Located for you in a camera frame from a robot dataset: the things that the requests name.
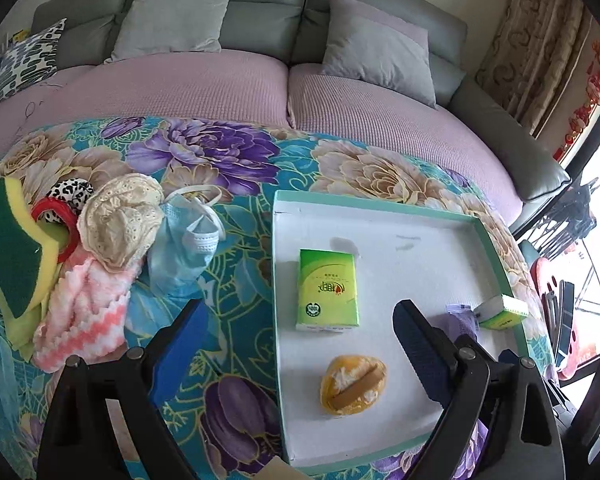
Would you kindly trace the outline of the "red tape roll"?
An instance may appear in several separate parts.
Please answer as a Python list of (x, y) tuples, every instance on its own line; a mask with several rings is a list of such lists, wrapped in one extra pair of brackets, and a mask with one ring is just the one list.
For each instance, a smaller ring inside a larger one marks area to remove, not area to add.
[(65, 245), (62, 246), (57, 260), (58, 263), (64, 263), (79, 245), (78, 214), (65, 200), (55, 197), (39, 200), (33, 206), (31, 214), (35, 221), (42, 219), (46, 223), (57, 223), (67, 231)]

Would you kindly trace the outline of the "black white patterned pillow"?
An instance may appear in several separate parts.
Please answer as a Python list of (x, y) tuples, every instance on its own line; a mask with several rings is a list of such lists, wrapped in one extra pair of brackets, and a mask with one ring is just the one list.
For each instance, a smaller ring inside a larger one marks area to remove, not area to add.
[(0, 66), (0, 103), (57, 72), (57, 50), (66, 19), (15, 44)]

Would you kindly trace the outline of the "blue face mask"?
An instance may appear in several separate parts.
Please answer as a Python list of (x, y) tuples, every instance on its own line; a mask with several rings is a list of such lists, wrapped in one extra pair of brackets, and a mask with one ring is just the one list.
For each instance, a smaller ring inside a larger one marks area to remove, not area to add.
[(222, 188), (192, 184), (171, 192), (163, 204), (163, 220), (147, 255), (151, 291), (157, 296), (193, 297), (226, 232), (213, 206)]

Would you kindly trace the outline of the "leopard print scrunchie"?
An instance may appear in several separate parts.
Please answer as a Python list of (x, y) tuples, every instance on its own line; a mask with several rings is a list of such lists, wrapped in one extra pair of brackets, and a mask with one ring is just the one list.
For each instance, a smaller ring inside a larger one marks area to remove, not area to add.
[(82, 178), (71, 178), (56, 183), (47, 193), (47, 197), (61, 200), (75, 214), (80, 214), (93, 193), (94, 188), (90, 182)]

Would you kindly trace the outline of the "pink sofa cover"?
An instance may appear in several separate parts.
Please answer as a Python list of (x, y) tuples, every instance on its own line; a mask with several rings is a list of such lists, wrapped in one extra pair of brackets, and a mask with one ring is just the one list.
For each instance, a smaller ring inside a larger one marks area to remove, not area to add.
[(0, 104), (0, 158), (36, 127), (83, 118), (171, 116), (254, 122), (341, 136), (414, 155), (475, 182), (506, 223), (522, 211), (514, 182), (449, 107), (257, 53), (149, 55), (65, 68)]

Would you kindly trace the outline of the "gray sofa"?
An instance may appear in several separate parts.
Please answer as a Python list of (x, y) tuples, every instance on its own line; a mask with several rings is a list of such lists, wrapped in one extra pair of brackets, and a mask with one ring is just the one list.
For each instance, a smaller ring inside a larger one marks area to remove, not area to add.
[[(35, 10), (32, 29), (40, 32), (64, 20), (65, 43), (59, 51), (65, 64), (96, 64), (110, 55), (132, 1), (50, 0)], [(460, 69), (465, 22), (426, 0), (358, 1), (426, 29), (439, 104), (483, 140), (523, 202), (552, 197), (570, 185), (569, 174), (558, 162)], [(230, 0), (220, 44), (287, 65), (317, 64), (325, 53), (328, 24), (328, 0)]]

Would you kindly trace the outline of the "pink white fluffy towel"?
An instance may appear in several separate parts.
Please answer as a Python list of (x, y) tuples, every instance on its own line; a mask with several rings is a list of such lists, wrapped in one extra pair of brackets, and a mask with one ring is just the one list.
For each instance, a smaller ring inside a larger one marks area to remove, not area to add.
[(76, 248), (62, 266), (45, 318), (34, 332), (34, 364), (55, 373), (73, 354), (95, 363), (121, 347), (131, 286), (142, 266), (138, 260), (110, 272), (93, 254)]

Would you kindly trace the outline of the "cream lace scrunchie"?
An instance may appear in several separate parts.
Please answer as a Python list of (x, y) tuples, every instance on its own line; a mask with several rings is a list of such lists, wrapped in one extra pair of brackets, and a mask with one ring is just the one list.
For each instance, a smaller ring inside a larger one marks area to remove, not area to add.
[(161, 185), (146, 174), (124, 174), (85, 203), (78, 219), (82, 246), (109, 272), (140, 262), (163, 222)]

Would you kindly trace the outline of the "green yellow scouring sponge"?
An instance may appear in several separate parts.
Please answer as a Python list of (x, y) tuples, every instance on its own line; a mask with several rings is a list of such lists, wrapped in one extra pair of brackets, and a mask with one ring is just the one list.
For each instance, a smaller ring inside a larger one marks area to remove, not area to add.
[(54, 284), (57, 240), (33, 220), (21, 182), (0, 179), (0, 289), (14, 318), (40, 304)]

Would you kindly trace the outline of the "white tray teal rim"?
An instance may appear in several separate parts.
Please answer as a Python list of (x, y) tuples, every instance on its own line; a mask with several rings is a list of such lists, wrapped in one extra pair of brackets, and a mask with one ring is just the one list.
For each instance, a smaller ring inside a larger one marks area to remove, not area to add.
[[(302, 249), (355, 258), (360, 324), (340, 334), (298, 330)], [(464, 214), (384, 200), (300, 191), (275, 194), (272, 255), (280, 423), (286, 456), (307, 474), (356, 467), (424, 442), (441, 415), (420, 384), (392, 327), (409, 299), (430, 322), (451, 304), (477, 307), (510, 295), (506, 270), (483, 224)], [(321, 378), (342, 354), (386, 364), (379, 400), (351, 416), (321, 406)]]

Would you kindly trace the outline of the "gray pink throw pillow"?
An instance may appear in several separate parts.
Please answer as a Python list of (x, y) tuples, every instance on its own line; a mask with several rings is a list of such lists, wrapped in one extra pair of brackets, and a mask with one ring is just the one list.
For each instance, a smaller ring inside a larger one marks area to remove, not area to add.
[(358, 0), (329, 0), (329, 11), (324, 75), (436, 104), (426, 29)]

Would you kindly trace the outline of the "small green white box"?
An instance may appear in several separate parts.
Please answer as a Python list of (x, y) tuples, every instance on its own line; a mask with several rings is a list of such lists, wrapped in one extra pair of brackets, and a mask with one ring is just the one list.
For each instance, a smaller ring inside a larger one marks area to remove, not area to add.
[(472, 312), (478, 325), (486, 330), (509, 330), (529, 315), (529, 308), (522, 300), (498, 295), (483, 301)]

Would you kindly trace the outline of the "green tissue pack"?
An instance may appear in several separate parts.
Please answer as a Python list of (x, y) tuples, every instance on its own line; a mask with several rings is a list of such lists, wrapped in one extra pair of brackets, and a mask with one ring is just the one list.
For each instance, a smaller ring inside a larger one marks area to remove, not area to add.
[(340, 333), (358, 326), (354, 255), (302, 248), (296, 329)]

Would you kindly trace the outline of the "floral blue blanket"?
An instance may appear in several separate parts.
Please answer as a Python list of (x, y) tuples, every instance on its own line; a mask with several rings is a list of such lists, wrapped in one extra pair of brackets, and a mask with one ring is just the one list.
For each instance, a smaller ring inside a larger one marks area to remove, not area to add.
[[(198, 278), (194, 295), (210, 312), (208, 338), (175, 398), (161, 405), (166, 426), (201, 478), (249, 479), (282, 450), (274, 386), (271, 249), (271, 212), (278, 191), (378, 198), (479, 219), (512, 274), (512, 294), (529, 306), (522, 324), (524, 345), (544, 375), (555, 375), (528, 264), (480, 188), (454, 170), (327, 134), (163, 117), (90, 119), (39, 128), (0, 160), (0, 179), (18, 179), (28, 207), (60, 181), (85, 179), (95, 193), (124, 174), (154, 178), (164, 198), (186, 185), (222, 188), (213, 209), (226, 237)], [(146, 344), (183, 307), (180, 298), (150, 290), (144, 257), (140, 261), (125, 315), (125, 342), (97, 362)], [(46, 373), (33, 356), (24, 362), (7, 339), (4, 314), (14, 318), (0, 289), (0, 450), (15, 471), (32, 477), (61, 369)]]

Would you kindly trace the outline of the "beige patterned curtain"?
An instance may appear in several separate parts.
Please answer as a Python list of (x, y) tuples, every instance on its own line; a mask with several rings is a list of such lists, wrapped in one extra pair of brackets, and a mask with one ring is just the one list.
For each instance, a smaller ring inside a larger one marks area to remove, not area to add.
[(591, 29), (582, 0), (509, 0), (478, 85), (532, 136), (562, 96)]

